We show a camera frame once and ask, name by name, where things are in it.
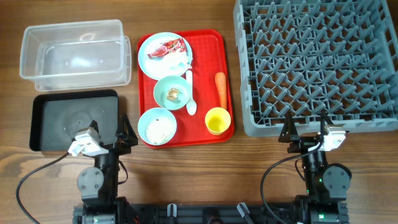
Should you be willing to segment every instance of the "white spoon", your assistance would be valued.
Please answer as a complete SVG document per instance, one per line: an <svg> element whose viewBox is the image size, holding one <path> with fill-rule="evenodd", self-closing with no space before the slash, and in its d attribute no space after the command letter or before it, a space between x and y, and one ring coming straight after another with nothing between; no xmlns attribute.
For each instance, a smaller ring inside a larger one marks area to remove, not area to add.
<svg viewBox="0 0 398 224"><path fill-rule="evenodd" d="M191 70L187 70L187 72L185 72L185 78L187 79L187 82L192 89L191 98L188 100L187 103L187 111L189 115L194 115L197 112L197 103L195 102L195 100L193 100L193 77Z"/></svg>

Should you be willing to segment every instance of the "red tray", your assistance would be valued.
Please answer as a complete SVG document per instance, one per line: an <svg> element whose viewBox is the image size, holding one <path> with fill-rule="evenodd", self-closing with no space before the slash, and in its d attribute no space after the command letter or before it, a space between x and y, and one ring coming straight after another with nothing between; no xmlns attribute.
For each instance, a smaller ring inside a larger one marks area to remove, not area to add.
<svg viewBox="0 0 398 224"><path fill-rule="evenodd" d="M220 106L215 75L217 72L224 72L228 78L223 37L217 31L210 29L176 32L176 34L185 38L192 48L193 99L196 101L198 109L193 116L188 114L186 107L171 111L177 120L177 132L168 143L161 146L144 143L153 149L160 149L227 141L235 130L229 82L227 82L227 110L231 115L231 126L225 133L214 136L209 133L205 124L206 113L210 109ZM142 43L151 35L145 35L139 40L138 51ZM156 82L146 76L138 66L140 117L145 111L160 107L155 102L153 94Z"/></svg>

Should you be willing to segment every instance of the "mint green bowl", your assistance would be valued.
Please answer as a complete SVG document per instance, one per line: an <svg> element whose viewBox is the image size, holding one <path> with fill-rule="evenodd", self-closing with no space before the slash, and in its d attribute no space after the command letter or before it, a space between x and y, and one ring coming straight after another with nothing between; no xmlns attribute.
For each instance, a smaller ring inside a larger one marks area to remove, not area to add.
<svg viewBox="0 0 398 224"><path fill-rule="evenodd" d="M177 99L170 101L166 99L169 89L176 88L180 91ZM188 82L178 76L168 76L159 80L154 88L154 98L156 103L168 110L179 110L183 108L191 98L192 89Z"/></svg>

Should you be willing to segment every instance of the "light blue bowl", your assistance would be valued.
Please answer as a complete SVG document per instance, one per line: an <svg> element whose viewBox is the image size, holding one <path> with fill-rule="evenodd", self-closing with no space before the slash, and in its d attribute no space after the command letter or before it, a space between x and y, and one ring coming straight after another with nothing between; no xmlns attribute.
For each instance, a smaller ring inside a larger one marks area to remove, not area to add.
<svg viewBox="0 0 398 224"><path fill-rule="evenodd" d="M166 99L167 93L171 88L176 88L180 91L177 99L170 101ZM191 98L192 89L188 82L178 76L164 77L159 80L154 88L154 98L156 103L168 110L178 110L184 107Z"/></svg>
<svg viewBox="0 0 398 224"><path fill-rule="evenodd" d="M145 134L145 130L150 122L152 122L155 119L159 118L167 118L170 120L170 122L173 125L174 128L174 133L172 133L170 139L166 140L163 144L168 143L175 135L175 132L177 131L177 120L175 119L174 115L168 111L167 109L164 108L152 108L147 110L140 118L138 121L138 134L141 137L141 139L153 146L159 146L162 144L154 144L153 142L150 142Z"/></svg>

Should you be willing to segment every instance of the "yellow cup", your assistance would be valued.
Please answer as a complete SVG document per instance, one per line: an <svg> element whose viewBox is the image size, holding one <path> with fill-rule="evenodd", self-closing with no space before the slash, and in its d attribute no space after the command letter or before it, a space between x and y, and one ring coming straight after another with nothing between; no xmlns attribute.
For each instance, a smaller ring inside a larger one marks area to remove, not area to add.
<svg viewBox="0 0 398 224"><path fill-rule="evenodd" d="M211 134L220 135L231 125L231 115L223 108L213 108L207 112L205 123Z"/></svg>

